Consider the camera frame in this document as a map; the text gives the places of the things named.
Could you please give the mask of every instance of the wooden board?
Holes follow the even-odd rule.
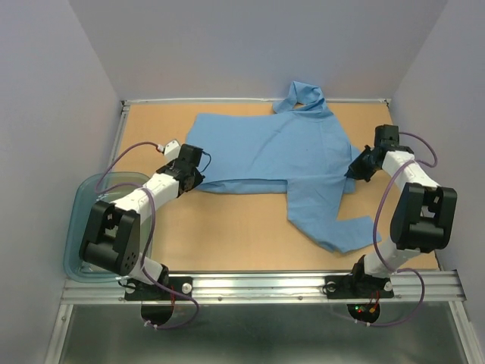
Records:
[[[374,142],[377,125],[391,124],[387,107],[382,104],[329,106],[359,149]],[[196,115],[202,112],[269,115],[272,111],[266,103],[132,105],[120,151],[143,140],[183,142]],[[164,164],[164,158],[146,146],[126,155],[117,171],[151,176]],[[368,184],[358,181],[357,192],[343,196],[339,219],[374,216],[389,179],[380,172]],[[379,221],[383,238],[389,235],[398,198],[399,191],[394,188]],[[191,191],[158,211],[152,258],[172,271],[349,270],[372,249],[369,246],[340,254],[320,248],[286,220],[286,194],[217,195]],[[438,268],[434,254],[419,256],[407,266]]]

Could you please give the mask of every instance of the screw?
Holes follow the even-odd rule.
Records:
[[[126,293],[128,293],[128,294],[132,294],[133,292],[135,292],[135,288],[136,288],[136,286],[135,286],[135,284],[134,284],[134,283],[129,283],[129,284],[128,284],[128,285],[125,287],[124,291],[125,291]]]
[[[327,282],[327,284],[324,285],[324,293],[326,292],[335,292],[335,282]]]
[[[192,292],[192,285],[190,283],[182,284],[182,293],[188,294],[190,292]]]

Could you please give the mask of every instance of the plastic tray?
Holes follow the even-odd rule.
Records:
[[[120,187],[105,195],[99,196],[95,193],[94,187],[100,177],[100,174],[91,176],[82,182],[77,189],[73,211],[70,216],[69,230],[67,232],[66,250],[64,251],[64,270],[69,278],[83,283],[103,283],[114,281],[117,277],[109,271],[83,262],[79,257],[79,249],[91,206],[100,199],[107,202],[114,201],[126,196],[135,189],[135,187]],[[103,188],[126,182],[144,184],[147,180],[149,178],[140,173],[112,172],[106,176]],[[148,238],[149,228],[148,219],[143,223],[140,230],[140,249],[144,245],[143,242]]]

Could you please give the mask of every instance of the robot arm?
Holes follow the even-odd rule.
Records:
[[[143,185],[155,201],[155,209],[197,187],[204,176],[197,170],[202,149],[173,140],[159,147],[169,162]],[[151,216],[149,198],[142,188],[113,202],[96,202],[89,214],[80,247],[80,258],[120,276],[145,284],[152,282],[142,272],[140,226]],[[158,283],[168,283],[168,268],[145,258],[144,268]]]
[[[347,177],[367,182],[379,170],[391,177],[401,171],[395,179],[401,196],[391,220],[390,237],[379,246],[386,264],[377,252],[362,256],[350,275],[329,278],[325,292],[329,299],[365,298],[376,291],[381,297],[393,297],[390,275],[394,271],[409,259],[448,244],[456,192],[441,187],[418,163],[409,164],[411,160],[415,160],[413,151],[399,145],[398,127],[382,125],[376,128],[374,148],[366,146],[349,166]]]

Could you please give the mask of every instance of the white wall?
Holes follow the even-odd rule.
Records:
[[[106,166],[119,102],[67,0],[0,10],[0,361],[43,362],[77,186]]]
[[[393,120],[401,129],[422,135],[436,148],[440,163],[430,174],[458,192],[452,239],[440,260],[447,269],[458,269],[483,347],[484,19],[483,0],[450,0],[391,103]]]
[[[70,0],[122,99],[390,97],[446,0]]]

